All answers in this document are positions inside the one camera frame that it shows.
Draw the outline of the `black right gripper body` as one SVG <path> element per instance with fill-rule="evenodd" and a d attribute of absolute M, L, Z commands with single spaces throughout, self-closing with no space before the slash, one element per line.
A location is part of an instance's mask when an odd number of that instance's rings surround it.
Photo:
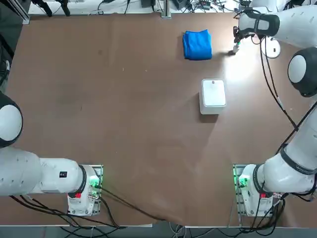
<path fill-rule="evenodd" d="M 248 38 L 250 34 L 246 30 L 241 30 L 238 26 L 234 26 L 233 36 L 234 36 L 234 41 L 241 41 L 242 39 Z"/>

